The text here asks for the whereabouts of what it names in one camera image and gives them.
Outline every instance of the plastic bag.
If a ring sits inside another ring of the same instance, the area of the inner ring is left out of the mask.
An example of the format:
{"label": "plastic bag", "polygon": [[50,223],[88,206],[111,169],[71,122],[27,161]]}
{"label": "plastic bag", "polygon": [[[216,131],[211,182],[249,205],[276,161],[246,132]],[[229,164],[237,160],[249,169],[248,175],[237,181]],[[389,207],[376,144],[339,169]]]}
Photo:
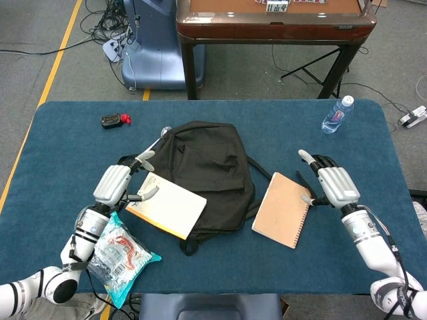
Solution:
{"label": "plastic bag", "polygon": [[113,212],[95,245],[88,269],[101,280],[114,305],[120,309],[144,267],[160,260],[159,255],[133,239]]}

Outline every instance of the white robotic arm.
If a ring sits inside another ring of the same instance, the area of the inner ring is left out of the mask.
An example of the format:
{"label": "white robotic arm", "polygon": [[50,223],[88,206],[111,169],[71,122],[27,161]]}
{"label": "white robotic arm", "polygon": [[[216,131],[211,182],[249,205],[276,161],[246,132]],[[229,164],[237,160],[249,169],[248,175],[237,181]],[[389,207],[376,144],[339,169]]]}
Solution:
{"label": "white robotic arm", "polygon": [[142,196],[126,193],[131,175],[140,167],[153,171],[146,161],[153,155],[154,151],[145,151],[129,165],[112,165],[107,169],[93,192],[95,205],[84,208],[77,216],[74,234],[61,252],[63,267],[46,267],[24,280],[1,285],[0,319],[28,310],[31,300],[37,297],[58,304],[74,296],[81,272],[86,269],[111,213],[128,201],[144,201],[157,192],[154,189]]}
{"label": "white robotic arm", "polygon": [[[299,150],[298,153],[312,168],[326,194],[326,198],[303,197],[303,200],[309,205],[331,204],[340,209],[342,223],[365,264],[370,269],[389,276],[389,278],[376,281],[371,285],[370,292],[375,305],[389,313],[386,319],[391,314],[405,314],[408,317],[415,316],[420,320],[427,320],[427,291],[423,291],[421,284],[403,269],[398,248],[387,227],[368,207],[357,205],[360,194],[347,171],[338,167],[335,161],[329,157],[311,156],[304,150]],[[375,217],[386,232],[391,250],[369,214]]]}

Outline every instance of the table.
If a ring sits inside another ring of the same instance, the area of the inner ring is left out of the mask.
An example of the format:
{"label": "table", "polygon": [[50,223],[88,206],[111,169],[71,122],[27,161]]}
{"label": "table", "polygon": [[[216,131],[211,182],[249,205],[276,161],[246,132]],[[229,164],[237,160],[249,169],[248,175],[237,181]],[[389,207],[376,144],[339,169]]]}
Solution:
{"label": "table", "polygon": [[358,0],[292,2],[286,13],[266,13],[265,5],[254,0],[178,0],[177,30],[188,99],[197,99],[193,47],[200,43],[337,45],[340,54],[318,95],[329,98],[376,25],[368,3],[361,8]]}
{"label": "table", "polygon": [[[427,242],[412,207],[384,114],[370,100],[357,100],[353,117],[333,135],[320,124],[333,100],[288,101],[114,101],[50,102],[35,114],[28,140],[0,215],[0,283],[61,265],[59,254],[80,210],[106,168],[138,153],[161,128],[192,120],[233,123],[248,155],[268,171],[296,181],[300,170],[320,194],[298,149],[331,156],[352,176],[369,205],[389,227],[405,266],[422,284]],[[104,130],[99,118],[129,113],[130,126]],[[145,172],[133,176],[135,193]],[[259,199],[268,182],[252,171]],[[295,250],[251,230],[251,221],[231,235],[219,235],[186,257],[178,239],[135,215],[119,216],[131,233],[163,261],[147,266],[132,291],[146,293],[368,293],[384,275],[367,269],[340,221],[328,207],[310,210]],[[103,291],[95,283],[97,291]],[[79,292],[90,292],[82,275]]]}

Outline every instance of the brown notebook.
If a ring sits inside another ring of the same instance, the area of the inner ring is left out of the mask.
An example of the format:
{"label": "brown notebook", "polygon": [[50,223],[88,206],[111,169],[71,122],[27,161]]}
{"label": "brown notebook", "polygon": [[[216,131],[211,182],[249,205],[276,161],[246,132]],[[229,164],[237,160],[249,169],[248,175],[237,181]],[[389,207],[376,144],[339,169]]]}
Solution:
{"label": "brown notebook", "polygon": [[310,192],[275,172],[252,230],[295,249],[309,208],[302,195],[310,197]]}

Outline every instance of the blue tablecloth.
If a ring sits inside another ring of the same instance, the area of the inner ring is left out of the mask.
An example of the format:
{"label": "blue tablecloth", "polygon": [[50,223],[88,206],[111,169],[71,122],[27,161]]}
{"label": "blue tablecloth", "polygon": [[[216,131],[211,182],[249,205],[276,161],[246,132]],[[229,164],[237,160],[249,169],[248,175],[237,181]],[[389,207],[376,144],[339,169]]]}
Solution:
{"label": "blue tablecloth", "polygon": [[[122,155],[139,153],[166,125],[202,120],[233,123],[248,155],[268,171],[296,180],[300,170],[321,189],[298,149],[331,156],[345,167],[369,205],[387,224],[405,266],[427,285],[427,242],[378,104],[357,100],[352,118],[333,135],[320,123],[333,100],[50,102],[36,112],[28,141],[0,215],[0,283],[49,265],[73,232],[80,210],[93,204],[103,172]],[[104,130],[99,118],[129,113],[130,126]],[[145,177],[133,177],[135,193]],[[268,182],[253,172],[257,197]],[[119,216],[163,261],[149,265],[133,291],[152,293],[367,293],[384,275],[369,270],[330,207],[311,209],[295,250],[251,230],[252,221],[220,235],[186,257],[178,240],[127,211]],[[103,291],[100,283],[97,291]],[[85,275],[79,286],[90,291]]]}

